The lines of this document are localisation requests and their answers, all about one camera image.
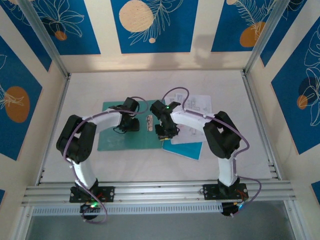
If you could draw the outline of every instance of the green cutting mat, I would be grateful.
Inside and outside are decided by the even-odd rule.
[[[149,109],[151,104],[156,100],[147,101],[149,104]],[[112,106],[122,105],[123,101],[109,101],[104,102],[102,106],[102,111],[108,109]],[[139,101],[140,110],[142,112],[146,109],[146,103],[144,101]],[[151,115],[153,120],[152,131],[147,129],[147,116]],[[148,110],[143,114],[137,114],[135,116],[139,119],[140,130],[126,132],[125,134],[119,134],[114,132],[113,128],[110,127],[102,132],[99,135],[98,151],[119,151],[119,150],[128,150],[128,149],[161,149],[162,141],[158,139],[158,136],[155,132],[155,125],[159,124],[159,120]]]

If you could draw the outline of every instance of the cream wall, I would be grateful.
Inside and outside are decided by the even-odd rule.
[[[111,1],[85,0],[101,55],[64,55],[61,58],[71,73],[241,69],[247,63],[251,51],[211,52],[224,1],[198,1],[190,53],[121,54]]]
[[[320,145],[298,155],[271,81],[320,16],[320,1],[308,0],[266,68],[259,60],[250,77],[267,121],[267,130],[286,178],[290,179],[314,239],[320,236],[320,206],[311,183],[320,180]]]
[[[42,86],[18,160],[0,154],[0,189],[5,190],[0,206],[0,240],[8,240],[26,186],[36,182],[65,81],[54,64],[49,72],[44,69],[1,7],[0,23],[0,36]]]

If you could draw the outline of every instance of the paper sheet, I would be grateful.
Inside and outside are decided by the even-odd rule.
[[[165,104],[170,104],[175,101],[181,103],[186,99],[186,94],[177,93],[175,96],[165,97]],[[190,95],[184,105],[185,108],[195,110],[198,112],[210,114],[212,113],[211,96],[209,95]],[[177,136],[171,139],[171,144],[188,144],[206,142],[204,133],[195,130],[192,127],[178,124],[177,127],[180,132]]]

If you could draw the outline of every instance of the vent grille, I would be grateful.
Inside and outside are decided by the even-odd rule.
[[[184,203],[184,204],[130,204],[107,205],[109,215],[134,214],[189,214],[189,213],[221,213],[221,203]],[[86,215],[103,215],[102,209],[96,209]],[[80,215],[80,206],[38,206],[33,210],[33,216],[76,216]]]

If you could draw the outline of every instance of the white table surface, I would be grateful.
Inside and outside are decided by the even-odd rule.
[[[70,115],[90,116],[101,112],[103,102],[124,101],[131,96],[141,96],[146,100],[161,99],[174,87],[186,87],[193,95],[210,95],[213,113],[226,112],[248,139],[250,149],[237,157],[239,175],[271,178],[268,158],[241,72],[175,70],[72,74],[41,182],[74,181],[68,164],[56,150],[56,142]],[[100,182],[215,180],[219,176],[218,158],[211,153],[206,142],[200,160],[196,161],[162,149],[97,151],[98,139],[96,135],[89,161]]]

